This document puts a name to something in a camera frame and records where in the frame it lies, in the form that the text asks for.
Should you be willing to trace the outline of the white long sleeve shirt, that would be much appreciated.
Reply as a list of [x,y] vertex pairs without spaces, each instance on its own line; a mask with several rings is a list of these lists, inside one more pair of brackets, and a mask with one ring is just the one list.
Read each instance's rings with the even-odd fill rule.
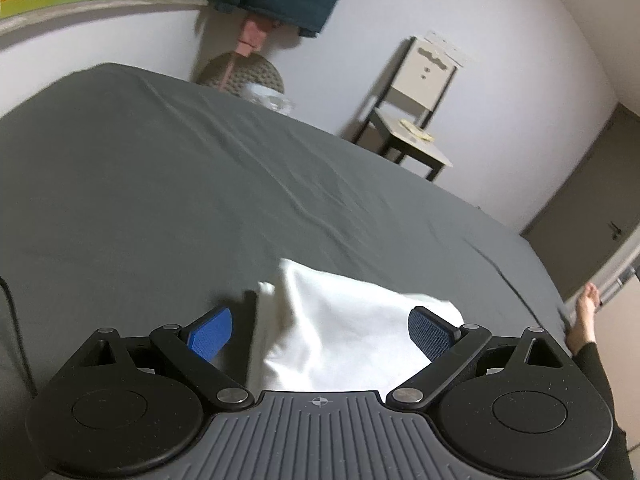
[[273,282],[258,285],[247,389],[386,396],[430,362],[409,335],[415,307],[463,323],[449,301],[283,259]]

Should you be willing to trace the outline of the person bare foot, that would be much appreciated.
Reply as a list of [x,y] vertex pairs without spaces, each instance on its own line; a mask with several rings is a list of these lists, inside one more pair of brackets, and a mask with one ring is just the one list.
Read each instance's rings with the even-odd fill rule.
[[579,351],[586,344],[596,341],[596,329],[594,328],[594,317],[598,307],[600,307],[600,292],[593,283],[585,284],[584,289],[578,295],[575,304],[575,323],[568,330],[565,342],[573,356],[577,356]]

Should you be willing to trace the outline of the dark grey bed sheet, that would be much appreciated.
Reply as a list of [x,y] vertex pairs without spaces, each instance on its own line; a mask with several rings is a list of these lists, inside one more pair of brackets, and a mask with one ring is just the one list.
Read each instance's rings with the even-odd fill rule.
[[526,240],[433,183],[228,94],[118,64],[72,73],[1,121],[1,415],[22,417],[99,327],[143,335],[244,292],[281,260],[423,292],[498,336],[567,313]]

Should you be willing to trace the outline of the dark wooden door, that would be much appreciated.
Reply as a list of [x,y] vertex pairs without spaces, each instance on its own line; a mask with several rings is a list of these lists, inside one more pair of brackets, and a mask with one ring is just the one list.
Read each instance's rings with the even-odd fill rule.
[[620,104],[522,237],[567,300],[638,224],[639,117]]

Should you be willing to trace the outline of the yellow item on chair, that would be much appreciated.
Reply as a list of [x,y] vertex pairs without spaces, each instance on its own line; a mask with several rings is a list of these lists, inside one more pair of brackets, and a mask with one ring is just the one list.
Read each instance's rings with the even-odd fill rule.
[[402,128],[405,128],[408,133],[410,133],[412,136],[415,136],[418,139],[421,139],[425,142],[433,142],[434,141],[434,136],[431,136],[428,132],[424,131],[423,129],[419,128],[418,126],[416,126],[415,124],[413,124],[412,122],[409,122],[408,119],[401,119],[399,121],[400,125]]

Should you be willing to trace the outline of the cream and black wooden chair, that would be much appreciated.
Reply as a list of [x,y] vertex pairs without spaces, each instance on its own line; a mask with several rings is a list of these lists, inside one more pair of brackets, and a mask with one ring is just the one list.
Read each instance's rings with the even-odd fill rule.
[[406,158],[420,162],[428,169],[425,180],[435,181],[452,163],[435,140],[425,142],[412,136],[399,121],[408,119],[433,136],[428,127],[458,69],[459,65],[433,41],[417,36],[408,39],[390,79],[352,136],[352,143],[358,144],[367,130],[373,129],[381,140],[376,150],[380,156],[394,151],[396,165]]

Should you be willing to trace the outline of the woven grey waste basket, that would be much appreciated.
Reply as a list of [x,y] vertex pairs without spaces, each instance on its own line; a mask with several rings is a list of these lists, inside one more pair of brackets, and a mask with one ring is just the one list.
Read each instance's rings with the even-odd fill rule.
[[224,91],[273,112],[288,116],[294,105],[285,95],[284,81],[279,71],[263,56],[253,53],[248,58],[227,52],[208,61],[195,81],[202,86],[218,88],[234,60]]

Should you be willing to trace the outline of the pink hanging cloth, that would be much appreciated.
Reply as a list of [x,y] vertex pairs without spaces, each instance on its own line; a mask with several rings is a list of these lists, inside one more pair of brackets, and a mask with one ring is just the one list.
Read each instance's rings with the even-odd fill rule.
[[279,22],[259,14],[248,14],[243,21],[234,49],[237,55],[248,58],[254,52],[262,50],[270,32],[279,26]]

